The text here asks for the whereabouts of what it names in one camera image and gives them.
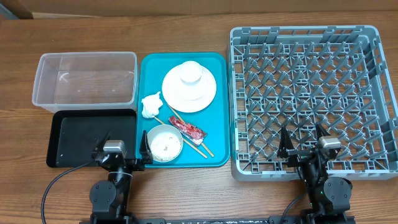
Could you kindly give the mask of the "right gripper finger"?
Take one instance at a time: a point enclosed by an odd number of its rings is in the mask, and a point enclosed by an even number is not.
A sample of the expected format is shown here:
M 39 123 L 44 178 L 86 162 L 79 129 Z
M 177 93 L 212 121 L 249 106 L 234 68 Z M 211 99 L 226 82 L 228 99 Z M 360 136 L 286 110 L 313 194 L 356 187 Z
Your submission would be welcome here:
M 280 130 L 280 143 L 277 151 L 277 156 L 280 158 L 288 158 L 290 156 L 291 150 L 294 150 L 294 146 L 286 127 L 283 126 Z
M 315 124 L 315 129 L 318 138 L 324 136 L 330 136 L 330 133 L 320 123 Z

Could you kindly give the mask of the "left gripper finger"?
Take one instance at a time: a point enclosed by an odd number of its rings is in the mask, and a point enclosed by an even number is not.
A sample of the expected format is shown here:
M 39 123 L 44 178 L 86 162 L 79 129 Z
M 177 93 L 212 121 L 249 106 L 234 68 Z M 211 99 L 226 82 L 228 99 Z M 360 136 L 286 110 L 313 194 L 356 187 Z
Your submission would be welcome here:
M 108 131 L 105 136 L 99 141 L 99 143 L 95 146 L 95 148 L 93 149 L 93 152 L 101 152 L 103 151 L 103 147 L 106 143 L 106 141 L 109 139 L 110 137 L 110 132 Z
M 150 150 L 147 131 L 143 131 L 139 153 L 143 164 L 153 164 L 153 155 Z

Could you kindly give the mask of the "white bowl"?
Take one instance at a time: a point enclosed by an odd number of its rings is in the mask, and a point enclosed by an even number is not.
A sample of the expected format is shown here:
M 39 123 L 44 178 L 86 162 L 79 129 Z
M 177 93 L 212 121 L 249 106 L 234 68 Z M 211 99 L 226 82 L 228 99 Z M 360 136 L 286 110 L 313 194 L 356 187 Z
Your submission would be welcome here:
M 156 162 L 170 162 L 176 159 L 183 147 L 183 137 L 177 128 L 161 124 L 148 133 L 149 148 Z

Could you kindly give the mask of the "white napkin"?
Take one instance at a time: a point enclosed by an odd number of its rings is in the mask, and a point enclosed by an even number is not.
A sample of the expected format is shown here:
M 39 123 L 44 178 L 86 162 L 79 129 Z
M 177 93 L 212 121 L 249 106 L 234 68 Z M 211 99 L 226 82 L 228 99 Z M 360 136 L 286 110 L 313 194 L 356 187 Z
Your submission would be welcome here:
M 160 92 L 156 94 L 146 96 L 141 100 L 143 105 L 142 116 L 144 118 L 154 118 L 159 114 L 159 108 L 163 105 L 160 99 Z

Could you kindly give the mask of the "red foil wrapper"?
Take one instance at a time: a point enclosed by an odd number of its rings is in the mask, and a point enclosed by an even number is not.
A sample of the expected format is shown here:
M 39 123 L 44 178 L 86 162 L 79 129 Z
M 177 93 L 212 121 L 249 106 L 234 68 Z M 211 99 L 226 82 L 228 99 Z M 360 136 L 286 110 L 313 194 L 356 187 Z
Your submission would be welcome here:
M 196 146 L 199 146 L 207 137 L 206 132 L 190 123 L 179 120 L 176 116 L 171 116 L 169 122 Z

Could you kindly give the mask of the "white cup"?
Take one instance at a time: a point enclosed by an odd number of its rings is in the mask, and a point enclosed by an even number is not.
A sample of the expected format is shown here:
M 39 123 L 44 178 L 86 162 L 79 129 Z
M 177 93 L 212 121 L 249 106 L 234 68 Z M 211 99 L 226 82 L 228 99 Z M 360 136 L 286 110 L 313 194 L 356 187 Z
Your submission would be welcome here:
M 202 66 L 196 61 L 186 61 L 180 65 L 180 79 L 186 85 L 196 85 L 202 73 Z

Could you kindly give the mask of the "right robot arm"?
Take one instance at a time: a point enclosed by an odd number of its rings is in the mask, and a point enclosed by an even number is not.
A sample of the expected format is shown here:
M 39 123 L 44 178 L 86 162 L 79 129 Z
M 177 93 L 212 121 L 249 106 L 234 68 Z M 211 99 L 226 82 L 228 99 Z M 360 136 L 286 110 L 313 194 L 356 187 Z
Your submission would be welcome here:
M 354 223 L 347 217 L 353 185 L 342 177 L 330 177 L 326 165 L 335 159 L 341 150 L 341 142 L 319 123 L 315 125 L 317 142 L 306 150 L 296 151 L 286 127 L 280 130 L 277 156 L 287 160 L 287 166 L 296 169 L 305 183 L 305 192 L 295 198 L 284 210 L 280 223 Z M 299 215 L 287 217 L 293 205 L 308 196 L 310 208 Z

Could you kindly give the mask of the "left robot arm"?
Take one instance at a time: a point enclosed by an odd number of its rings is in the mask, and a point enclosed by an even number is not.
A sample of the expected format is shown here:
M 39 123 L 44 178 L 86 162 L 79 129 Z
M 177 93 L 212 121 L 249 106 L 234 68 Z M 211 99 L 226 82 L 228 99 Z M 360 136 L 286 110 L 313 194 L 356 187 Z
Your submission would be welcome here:
M 145 165 L 153 163 L 147 132 L 143 132 L 139 146 L 140 159 L 126 158 L 126 145 L 122 140 L 111 140 L 110 133 L 98 143 L 91 157 L 108 171 L 108 178 L 95 183 L 90 190 L 93 206 L 90 223 L 139 223 L 128 212 L 132 173 L 144 171 Z

